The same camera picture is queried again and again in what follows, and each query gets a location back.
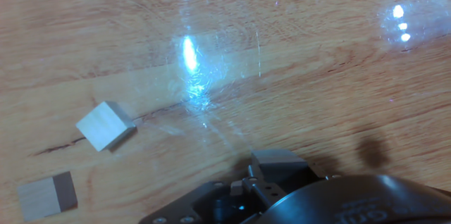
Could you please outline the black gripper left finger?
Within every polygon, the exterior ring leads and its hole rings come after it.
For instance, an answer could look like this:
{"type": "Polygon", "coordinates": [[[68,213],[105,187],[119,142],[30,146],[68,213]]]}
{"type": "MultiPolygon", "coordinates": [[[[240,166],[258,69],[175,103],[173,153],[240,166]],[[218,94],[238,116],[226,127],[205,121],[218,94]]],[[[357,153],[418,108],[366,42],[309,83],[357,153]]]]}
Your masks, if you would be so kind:
{"type": "Polygon", "coordinates": [[[257,165],[248,176],[230,184],[207,182],[151,213],[139,224],[253,223],[287,193],[264,180],[257,165]]]}

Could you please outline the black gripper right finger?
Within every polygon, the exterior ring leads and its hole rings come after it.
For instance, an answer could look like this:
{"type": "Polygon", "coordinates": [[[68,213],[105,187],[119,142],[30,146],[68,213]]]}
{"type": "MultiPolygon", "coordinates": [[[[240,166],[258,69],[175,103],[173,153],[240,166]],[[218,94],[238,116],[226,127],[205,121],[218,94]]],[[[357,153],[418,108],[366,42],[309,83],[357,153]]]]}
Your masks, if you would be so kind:
{"type": "Polygon", "coordinates": [[[340,178],[341,175],[337,174],[327,174],[324,169],[318,166],[316,163],[309,162],[309,181],[310,182],[318,182],[321,180],[332,180],[336,178],[340,178]]]}

